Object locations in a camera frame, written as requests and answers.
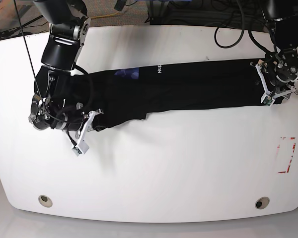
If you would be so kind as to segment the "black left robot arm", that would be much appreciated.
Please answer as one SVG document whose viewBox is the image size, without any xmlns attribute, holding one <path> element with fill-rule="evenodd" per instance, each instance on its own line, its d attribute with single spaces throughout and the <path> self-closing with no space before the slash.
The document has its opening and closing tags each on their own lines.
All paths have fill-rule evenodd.
<svg viewBox="0 0 298 238">
<path fill-rule="evenodd" d="M 258 2 L 265 26 L 270 34 L 274 50 L 271 52 L 259 44 L 248 30 L 251 41 L 265 52 L 255 68 L 260 77 L 264 93 L 261 103 L 272 106 L 278 98 L 289 99 L 298 94 L 298 17 L 288 0 L 260 0 Z"/>
</svg>

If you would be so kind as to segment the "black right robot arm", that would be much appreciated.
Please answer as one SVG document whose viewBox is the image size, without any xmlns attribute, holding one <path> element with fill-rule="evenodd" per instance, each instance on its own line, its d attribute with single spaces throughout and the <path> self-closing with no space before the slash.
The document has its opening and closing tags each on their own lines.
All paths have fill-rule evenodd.
<svg viewBox="0 0 298 238">
<path fill-rule="evenodd" d="M 103 113 L 93 105 L 94 83 L 90 74 L 77 65 L 91 19 L 81 0 L 36 0 L 35 6 L 49 22 L 49 38 L 39 72 L 34 76 L 34 96 L 29 122 L 38 130 L 64 131 L 72 150 L 85 154 L 84 138 L 93 129 L 93 120 Z"/>
</svg>

